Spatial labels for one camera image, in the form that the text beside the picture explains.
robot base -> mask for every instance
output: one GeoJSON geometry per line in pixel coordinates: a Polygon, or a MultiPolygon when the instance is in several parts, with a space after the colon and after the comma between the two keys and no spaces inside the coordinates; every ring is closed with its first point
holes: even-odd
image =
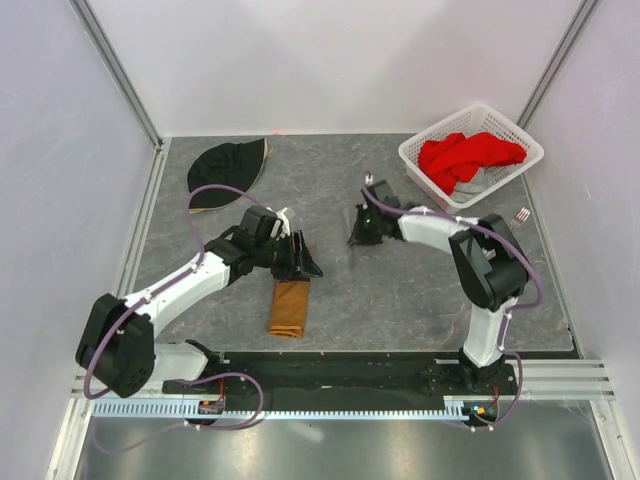
{"type": "Polygon", "coordinates": [[[460,350],[459,363],[428,363],[424,373],[432,395],[493,396],[493,384],[501,395],[514,395],[518,389],[513,366],[501,357],[486,367],[475,366],[460,350]]]}

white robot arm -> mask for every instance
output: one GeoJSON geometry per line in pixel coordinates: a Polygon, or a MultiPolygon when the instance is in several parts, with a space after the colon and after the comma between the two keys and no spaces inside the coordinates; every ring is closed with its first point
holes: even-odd
{"type": "Polygon", "coordinates": [[[96,300],[76,351],[77,363],[88,369],[107,332],[132,310],[116,334],[106,339],[95,377],[123,398],[148,381],[197,379],[211,352],[195,341],[156,344],[155,338],[189,307],[255,267],[269,268],[278,280],[322,276],[302,232],[289,232],[283,213],[253,206],[240,225],[229,228],[205,245],[204,252],[154,285],[122,299],[105,294],[96,300]]]}
{"type": "MultiPolygon", "coordinates": [[[[517,303],[529,280],[525,268],[500,243],[450,219],[423,216],[429,211],[427,207],[409,206],[406,208],[411,214],[396,215],[368,202],[367,197],[372,196],[398,211],[400,201],[384,180],[364,188],[365,201],[356,206],[357,218],[349,243],[375,245],[389,237],[423,243],[451,254],[463,290],[472,302],[469,334],[459,359],[468,366],[475,380],[486,379],[492,367],[501,362],[504,333],[501,326],[505,314],[517,303]]],[[[464,220],[500,234],[521,251],[498,215],[464,220]]]]}

black cap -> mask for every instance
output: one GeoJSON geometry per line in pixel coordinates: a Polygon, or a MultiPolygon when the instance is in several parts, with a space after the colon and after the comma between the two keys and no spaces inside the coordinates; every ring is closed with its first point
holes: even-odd
{"type": "MultiPolygon", "coordinates": [[[[264,138],[250,143],[223,143],[213,147],[200,155],[189,169],[189,191],[220,183],[246,192],[258,179],[266,153],[267,142],[264,138]]],[[[227,190],[206,190],[191,199],[189,209],[220,208],[239,197],[239,194],[227,190]]]]}

red cloth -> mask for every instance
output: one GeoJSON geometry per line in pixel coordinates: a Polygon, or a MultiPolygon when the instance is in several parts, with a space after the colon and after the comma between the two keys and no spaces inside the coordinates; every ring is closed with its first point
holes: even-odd
{"type": "Polygon", "coordinates": [[[483,132],[466,138],[452,133],[442,142],[429,140],[420,150],[420,170],[451,195],[458,182],[467,183],[482,167],[506,167],[522,163],[527,152],[517,143],[483,132]]]}

white basket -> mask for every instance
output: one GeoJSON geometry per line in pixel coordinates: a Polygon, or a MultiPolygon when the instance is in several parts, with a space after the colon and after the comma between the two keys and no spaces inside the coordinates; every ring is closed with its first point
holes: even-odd
{"type": "Polygon", "coordinates": [[[544,150],[531,135],[518,127],[501,113],[481,103],[473,104],[464,110],[445,118],[432,127],[411,137],[400,145],[400,157],[407,164],[407,174],[422,188],[440,208],[447,213],[455,213],[463,208],[479,202],[497,189],[506,185],[525,170],[539,162],[544,150]],[[509,167],[489,167],[485,175],[489,175],[493,184],[465,203],[458,203],[444,193],[418,167],[418,155],[427,140],[444,140],[450,133],[462,132],[466,137],[480,132],[489,132],[498,138],[521,145],[527,151],[524,162],[509,167]]]}

